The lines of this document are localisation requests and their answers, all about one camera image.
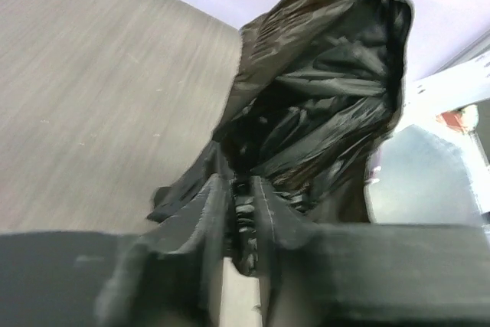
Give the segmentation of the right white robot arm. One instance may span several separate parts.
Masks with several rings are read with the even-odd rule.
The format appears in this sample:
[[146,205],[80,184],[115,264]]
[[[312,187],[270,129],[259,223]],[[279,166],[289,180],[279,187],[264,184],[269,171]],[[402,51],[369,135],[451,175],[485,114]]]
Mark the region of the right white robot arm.
[[489,33],[437,73],[406,87],[403,112],[432,116],[489,99]]

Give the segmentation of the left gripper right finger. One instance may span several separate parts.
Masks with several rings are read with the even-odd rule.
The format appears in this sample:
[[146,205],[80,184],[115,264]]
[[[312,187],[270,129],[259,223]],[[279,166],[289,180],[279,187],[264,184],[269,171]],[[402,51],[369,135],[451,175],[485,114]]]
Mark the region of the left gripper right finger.
[[265,326],[487,326],[480,227],[315,224],[252,184]]

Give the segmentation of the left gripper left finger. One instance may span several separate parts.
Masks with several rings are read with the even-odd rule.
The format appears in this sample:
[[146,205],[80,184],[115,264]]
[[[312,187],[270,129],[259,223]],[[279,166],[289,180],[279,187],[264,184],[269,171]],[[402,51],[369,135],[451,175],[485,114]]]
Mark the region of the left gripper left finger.
[[3,234],[1,324],[218,325],[228,200],[213,175],[145,234]]

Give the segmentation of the black trash bag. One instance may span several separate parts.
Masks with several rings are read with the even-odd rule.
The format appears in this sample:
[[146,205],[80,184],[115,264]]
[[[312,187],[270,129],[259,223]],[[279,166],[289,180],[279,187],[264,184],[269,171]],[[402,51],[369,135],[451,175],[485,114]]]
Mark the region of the black trash bag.
[[245,276],[257,262],[254,177],[312,221],[368,222],[367,165],[400,117],[411,26],[408,0],[280,0],[244,25],[211,140],[156,191],[149,220],[163,222],[210,176],[225,177],[230,256]]

